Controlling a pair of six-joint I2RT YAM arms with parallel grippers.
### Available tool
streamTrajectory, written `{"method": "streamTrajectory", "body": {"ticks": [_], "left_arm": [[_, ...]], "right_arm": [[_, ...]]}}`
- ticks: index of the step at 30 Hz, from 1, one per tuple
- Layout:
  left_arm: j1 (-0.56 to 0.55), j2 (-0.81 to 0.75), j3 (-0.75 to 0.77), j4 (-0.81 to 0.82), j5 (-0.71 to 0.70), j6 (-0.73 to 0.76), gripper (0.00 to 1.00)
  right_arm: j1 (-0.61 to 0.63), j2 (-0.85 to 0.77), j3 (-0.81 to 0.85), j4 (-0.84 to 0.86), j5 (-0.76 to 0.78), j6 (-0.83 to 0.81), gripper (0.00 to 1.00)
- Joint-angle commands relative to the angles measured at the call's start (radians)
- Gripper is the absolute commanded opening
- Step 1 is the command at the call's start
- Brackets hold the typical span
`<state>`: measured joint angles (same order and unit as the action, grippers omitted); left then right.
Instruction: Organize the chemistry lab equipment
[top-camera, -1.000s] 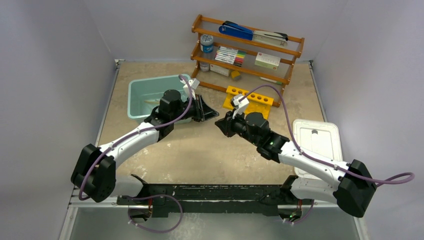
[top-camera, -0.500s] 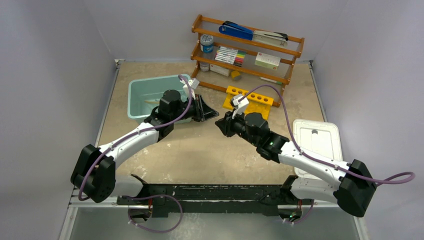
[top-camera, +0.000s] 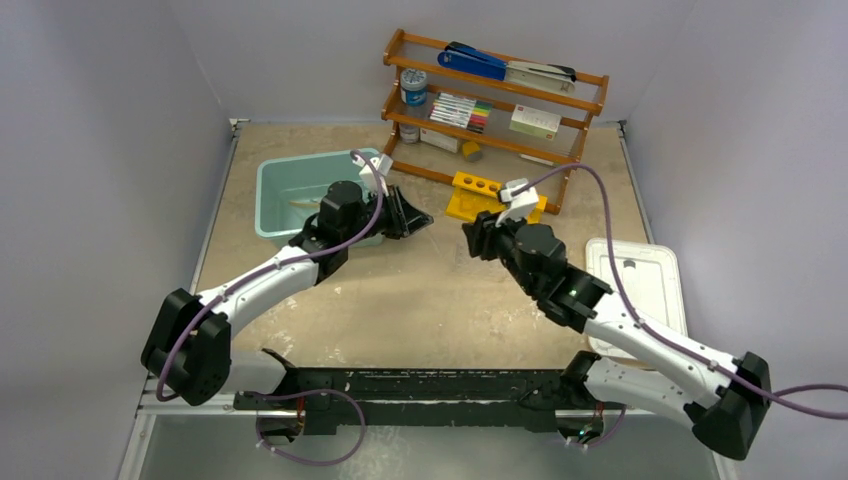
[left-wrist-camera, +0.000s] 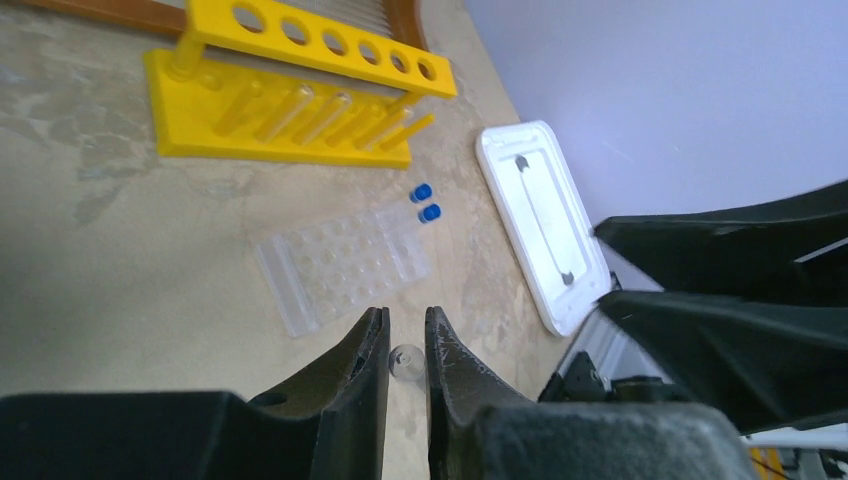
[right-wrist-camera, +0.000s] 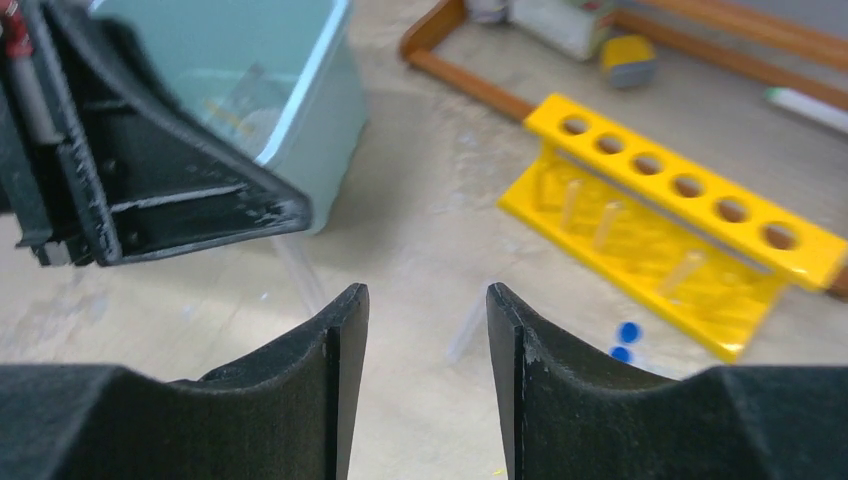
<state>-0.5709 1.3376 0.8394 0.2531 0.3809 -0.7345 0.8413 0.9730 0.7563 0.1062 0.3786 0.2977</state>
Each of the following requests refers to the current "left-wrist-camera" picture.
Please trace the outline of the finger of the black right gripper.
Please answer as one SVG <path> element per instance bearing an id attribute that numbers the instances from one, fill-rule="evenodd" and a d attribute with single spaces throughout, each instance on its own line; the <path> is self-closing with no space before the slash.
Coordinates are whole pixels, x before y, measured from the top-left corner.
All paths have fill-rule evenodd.
<path id="1" fill-rule="evenodd" d="M 613 216 L 594 235 L 665 290 L 847 303 L 847 185 L 694 214 Z"/>

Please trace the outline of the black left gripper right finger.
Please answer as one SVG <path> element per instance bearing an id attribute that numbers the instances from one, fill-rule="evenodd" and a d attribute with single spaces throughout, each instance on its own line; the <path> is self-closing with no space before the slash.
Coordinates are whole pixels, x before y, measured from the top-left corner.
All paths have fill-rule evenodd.
<path id="1" fill-rule="evenodd" d="M 537 403 L 425 313 L 433 479 L 754 479 L 728 419 L 680 403 Z"/>

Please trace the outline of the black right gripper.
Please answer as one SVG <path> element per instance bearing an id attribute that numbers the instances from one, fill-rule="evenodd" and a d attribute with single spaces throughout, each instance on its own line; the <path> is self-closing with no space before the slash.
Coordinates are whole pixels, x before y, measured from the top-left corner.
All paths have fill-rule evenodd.
<path id="1" fill-rule="evenodd" d="M 742 434 L 847 420 L 847 310 L 734 297 L 614 291 L 599 310 L 667 374 L 604 379 L 578 351 L 537 401 L 688 402 Z"/>

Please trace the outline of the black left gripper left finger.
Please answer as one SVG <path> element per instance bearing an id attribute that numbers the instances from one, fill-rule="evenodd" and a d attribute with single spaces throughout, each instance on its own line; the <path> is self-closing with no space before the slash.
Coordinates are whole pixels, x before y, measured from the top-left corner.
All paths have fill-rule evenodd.
<path id="1" fill-rule="evenodd" d="M 227 391 L 40 393 L 1 401 L 5 479 L 378 479 L 390 314 L 250 400 Z"/>

